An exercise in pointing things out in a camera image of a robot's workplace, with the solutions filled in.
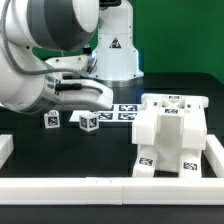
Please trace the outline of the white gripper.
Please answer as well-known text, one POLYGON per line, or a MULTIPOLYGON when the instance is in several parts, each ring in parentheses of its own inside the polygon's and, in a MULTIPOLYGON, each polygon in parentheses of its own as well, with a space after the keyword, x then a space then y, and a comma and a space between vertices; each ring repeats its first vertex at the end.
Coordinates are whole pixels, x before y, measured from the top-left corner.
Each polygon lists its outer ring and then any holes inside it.
POLYGON ((57 104, 71 110, 110 110, 113 91, 94 80, 62 80, 54 86, 57 104))

